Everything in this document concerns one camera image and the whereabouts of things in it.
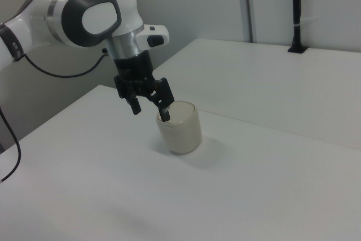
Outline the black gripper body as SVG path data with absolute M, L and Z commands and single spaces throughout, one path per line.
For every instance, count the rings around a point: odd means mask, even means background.
M 115 83 L 123 81 L 150 80 L 154 81 L 153 65 L 148 51 L 141 52 L 127 59 L 114 60 L 118 75 L 114 77 Z

